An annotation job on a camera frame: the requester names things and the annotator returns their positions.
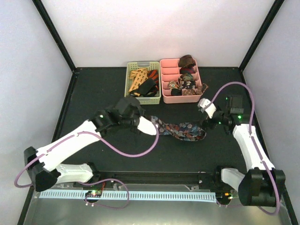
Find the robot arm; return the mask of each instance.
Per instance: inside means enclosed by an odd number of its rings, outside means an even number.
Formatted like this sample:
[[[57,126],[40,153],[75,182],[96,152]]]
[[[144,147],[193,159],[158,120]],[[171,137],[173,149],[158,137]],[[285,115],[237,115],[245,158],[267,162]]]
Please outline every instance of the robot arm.
[[[44,154],[27,169],[36,191],[44,191],[63,182],[88,182],[96,171],[92,164],[61,163],[82,148],[99,141],[108,130],[131,127],[155,135],[156,129],[143,117],[143,113],[137,99],[122,98],[116,106],[98,111],[90,120],[57,141],[37,150],[33,147],[26,149],[25,164]]]
[[[218,110],[214,104],[209,104],[210,101],[205,98],[201,99],[198,104],[198,108],[207,114],[207,120],[204,123],[206,123],[206,125],[223,124],[228,127],[228,133],[233,134],[233,137],[240,146],[247,168],[247,174],[244,175],[237,169],[220,167],[221,181],[238,191],[239,199],[243,205],[276,205],[273,186],[262,161],[265,162],[267,168],[272,173],[279,196],[281,196],[283,192],[285,174],[281,170],[276,170],[266,156],[257,138],[255,126],[251,127],[252,132],[250,134],[250,125],[241,123],[239,119],[240,116],[234,112],[236,110],[242,113],[243,110],[235,108],[234,110],[229,110],[228,115],[225,115],[225,113]]]

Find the white wall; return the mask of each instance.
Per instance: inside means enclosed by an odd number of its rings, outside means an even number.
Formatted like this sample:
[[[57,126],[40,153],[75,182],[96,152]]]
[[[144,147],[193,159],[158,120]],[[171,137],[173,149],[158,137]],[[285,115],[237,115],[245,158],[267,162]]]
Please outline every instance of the white wall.
[[[192,54],[238,67],[274,0],[43,0],[77,67]]]
[[[71,71],[32,1],[2,0],[0,21],[0,224],[15,225],[28,192],[13,184],[23,151],[51,141]]]
[[[244,71],[271,160],[300,220],[300,2],[285,1]]]

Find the pink basket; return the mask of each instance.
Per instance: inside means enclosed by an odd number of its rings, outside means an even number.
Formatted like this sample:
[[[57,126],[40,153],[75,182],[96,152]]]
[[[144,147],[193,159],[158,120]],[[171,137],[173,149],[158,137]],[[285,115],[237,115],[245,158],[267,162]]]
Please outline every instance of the pink basket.
[[[160,71],[161,71],[161,85],[162,85],[162,93],[164,102],[167,104],[171,103],[191,103],[198,102],[200,99],[200,95],[190,95],[190,96],[171,96],[171,90],[168,89],[168,83],[170,81],[177,81],[180,77],[178,67],[179,59],[164,59],[160,61]],[[196,81],[196,86],[200,87],[202,85],[200,80],[200,74],[198,70],[198,65],[195,60],[194,71],[192,74],[194,80]]]

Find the green basket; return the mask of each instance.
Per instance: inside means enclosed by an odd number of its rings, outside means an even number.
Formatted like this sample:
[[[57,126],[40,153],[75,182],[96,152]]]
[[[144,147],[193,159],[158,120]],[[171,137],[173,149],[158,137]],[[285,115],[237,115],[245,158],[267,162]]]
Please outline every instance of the green basket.
[[[148,70],[157,69],[158,71],[158,87],[159,90],[157,94],[154,97],[137,97],[136,99],[139,100],[141,105],[158,105],[160,98],[161,98],[161,81],[160,81],[160,65],[157,61],[139,61],[139,62],[129,62],[127,64],[127,70],[126,70],[126,83],[125,83],[125,94],[124,96],[129,96],[129,89],[132,85],[132,80],[130,80],[130,72],[132,70],[138,69],[138,68],[147,68]]]

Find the camouflage cloth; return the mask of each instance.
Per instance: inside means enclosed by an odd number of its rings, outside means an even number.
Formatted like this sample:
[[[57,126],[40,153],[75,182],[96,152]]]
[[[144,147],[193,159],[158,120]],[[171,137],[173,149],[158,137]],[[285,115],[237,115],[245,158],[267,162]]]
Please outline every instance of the camouflage cloth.
[[[147,117],[152,123],[158,124],[159,135],[172,135],[182,141],[199,141],[206,137],[206,132],[196,123],[170,124],[160,120],[157,116]]]

